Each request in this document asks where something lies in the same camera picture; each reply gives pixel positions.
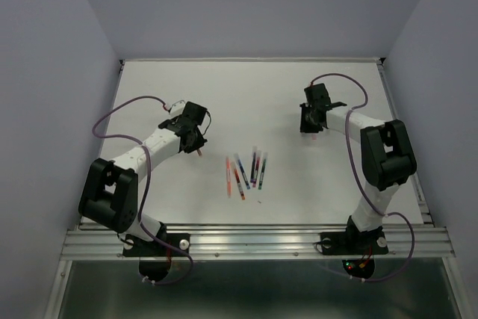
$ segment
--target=wall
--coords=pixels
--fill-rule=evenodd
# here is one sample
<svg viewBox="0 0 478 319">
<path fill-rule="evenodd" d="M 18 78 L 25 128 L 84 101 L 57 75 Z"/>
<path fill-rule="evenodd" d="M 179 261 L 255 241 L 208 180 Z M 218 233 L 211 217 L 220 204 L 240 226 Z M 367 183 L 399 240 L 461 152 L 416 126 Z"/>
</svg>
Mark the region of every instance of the wall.
<svg viewBox="0 0 478 319">
<path fill-rule="evenodd" d="M 418 0 L 89 0 L 121 58 L 386 56 Z"/>
<path fill-rule="evenodd" d="M 447 226 L 478 314 L 478 0 L 421 0 L 385 69 L 433 218 Z"/>
<path fill-rule="evenodd" d="M 119 64 L 87 0 L 0 5 L 0 316 L 42 318 Z"/>
</svg>

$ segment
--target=purple cable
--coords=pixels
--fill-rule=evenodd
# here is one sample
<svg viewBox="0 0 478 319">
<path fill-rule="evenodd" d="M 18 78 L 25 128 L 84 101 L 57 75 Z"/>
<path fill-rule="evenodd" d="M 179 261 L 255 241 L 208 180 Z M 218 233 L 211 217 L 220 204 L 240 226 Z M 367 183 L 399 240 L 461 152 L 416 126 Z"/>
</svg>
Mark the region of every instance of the purple cable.
<svg viewBox="0 0 478 319">
<path fill-rule="evenodd" d="M 367 201 L 368 205 L 379 215 L 379 216 L 382 216 L 382 217 L 386 217 L 386 216 L 399 216 L 401 218 L 403 218 L 403 220 L 406 222 L 406 225 L 410 228 L 410 235 L 412 236 L 412 245 L 410 246 L 410 252 L 409 252 L 409 255 L 405 261 L 405 263 L 403 264 L 403 266 L 397 270 L 396 272 L 394 273 L 391 273 L 387 276 L 384 276 L 383 278 L 378 278 L 378 279 L 365 279 L 364 281 L 365 282 L 384 282 L 385 280 L 388 280 L 390 278 L 393 278 L 394 276 L 397 276 L 398 274 L 402 273 L 410 264 L 410 261 L 412 260 L 412 256 L 413 256 L 413 252 L 415 251 L 415 232 L 413 230 L 413 227 L 412 227 L 412 224 L 410 223 L 410 221 L 407 219 L 407 217 L 405 217 L 403 214 L 399 213 L 399 212 L 391 212 L 389 214 L 385 214 L 385 213 L 382 213 L 373 203 L 372 201 L 370 200 L 370 198 L 368 198 L 367 194 L 365 193 L 365 190 L 364 188 L 362 187 L 361 183 L 360 183 L 360 178 L 359 178 L 359 174 L 357 173 L 357 168 L 356 168 L 356 164 L 353 160 L 353 154 L 352 154 L 352 147 L 350 145 L 350 130 L 349 130 L 349 122 L 350 122 L 350 115 L 352 115 L 352 112 L 354 112 L 354 110 L 357 110 L 358 108 L 363 108 L 365 107 L 367 104 L 368 104 L 368 93 L 367 91 L 365 90 L 365 88 L 362 86 L 362 84 L 360 84 L 360 82 L 358 82 L 357 80 L 355 80 L 354 78 L 348 76 L 348 75 L 345 75 L 345 74 L 340 74 L 339 72 L 331 72 L 331 73 L 328 73 L 328 74 L 323 74 L 323 75 L 320 75 L 318 77 L 316 77 L 315 79 L 313 79 L 311 81 L 311 86 L 316 82 L 316 80 L 320 79 L 320 78 L 325 78 L 326 76 L 340 76 L 342 78 L 346 78 L 347 80 L 350 80 L 351 82 L 353 82 L 355 85 L 357 85 L 358 87 L 360 87 L 360 90 L 363 92 L 364 94 L 364 97 L 365 97 L 365 100 L 362 104 L 360 105 L 356 105 L 356 106 L 352 106 L 348 112 L 347 112 L 347 115 L 345 116 L 345 141 L 347 143 L 347 152 L 349 154 L 349 159 L 350 159 L 350 166 L 352 167 L 352 172 L 353 172 L 353 177 L 357 183 L 357 186 L 358 186 L 358 189 L 360 190 L 360 193 L 361 195 L 365 198 L 365 200 Z M 328 271 L 330 272 L 333 272 L 333 273 L 336 273 L 336 274 L 341 274 L 341 275 L 344 275 L 343 273 L 340 273 L 340 272 L 337 272 L 336 270 L 332 270 L 332 269 L 329 269 L 329 268 L 325 268 L 323 267 L 324 269 L 327 269 Z M 358 278 L 358 277 L 353 277 L 355 279 L 358 279 L 358 280 L 361 280 L 362 281 L 362 278 Z"/>
<path fill-rule="evenodd" d="M 155 235 L 153 235 L 144 225 L 143 223 L 141 222 L 141 219 L 142 219 L 142 216 L 143 216 L 143 209 L 144 209 L 144 205 L 146 203 L 146 197 L 148 196 L 148 191 L 149 191 L 149 186 L 151 184 L 151 175 L 152 175 L 152 168 L 151 168 L 151 155 L 149 154 L 149 149 L 143 145 L 143 142 L 141 140 L 138 140 L 136 137 L 133 137 L 133 136 L 129 136 L 127 134 L 99 134 L 98 132 L 96 132 L 96 128 L 99 126 L 99 124 L 101 122 L 103 122 L 105 119 L 107 119 L 109 116 L 111 116 L 112 114 L 114 114 L 115 112 L 117 112 L 119 109 L 121 108 L 124 108 L 126 105 L 129 105 L 131 104 L 132 102 L 135 102 L 137 100 L 141 100 L 141 99 L 153 99 L 153 100 L 157 100 L 159 101 L 161 104 L 163 104 L 163 109 L 165 111 L 167 111 L 166 109 L 166 103 L 161 100 L 160 98 L 156 97 L 156 96 L 148 96 L 148 95 L 145 95 L 145 96 L 138 96 L 138 97 L 135 97 L 131 100 L 128 100 L 127 102 L 124 102 L 123 104 L 119 105 L 119 106 L 116 106 L 113 110 L 109 111 L 108 113 L 106 113 L 105 115 L 103 115 L 98 121 L 96 121 L 95 125 L 93 125 L 93 128 L 92 128 L 92 133 L 95 137 L 97 138 L 101 138 L 101 139 L 105 139 L 105 138 L 125 138 L 126 140 L 131 140 L 131 141 L 134 141 L 135 143 L 137 143 L 138 145 L 141 146 L 141 148 L 144 150 L 144 153 L 146 155 L 146 185 L 145 185 L 145 188 L 144 188 L 144 192 L 143 192 L 143 198 L 141 200 L 141 204 L 140 204 L 140 209 L 137 213 L 137 220 L 139 221 L 140 223 L 140 227 L 141 229 L 155 242 L 159 243 L 161 246 L 163 247 L 166 247 L 166 248 L 169 248 L 170 250 L 174 250 L 175 252 L 179 253 L 179 254 L 182 254 L 184 255 L 185 257 L 187 257 L 187 259 L 189 259 L 189 262 L 191 263 L 191 266 L 189 266 L 189 269 L 187 270 L 187 272 L 177 278 L 177 279 L 174 279 L 174 280 L 170 280 L 169 282 L 152 282 L 150 281 L 149 279 L 147 280 L 147 282 L 153 284 L 153 285 L 169 285 L 169 284 L 175 284 L 177 282 L 180 282 L 181 280 L 183 280 L 184 278 L 186 278 L 190 272 L 192 271 L 193 267 L 194 267 L 194 260 L 193 258 L 189 255 L 189 253 L 185 252 L 184 250 L 180 250 L 179 248 L 176 248 L 168 243 L 166 243 L 165 241 L 162 241 L 161 239 L 159 238 L 156 238 Z"/>
</svg>

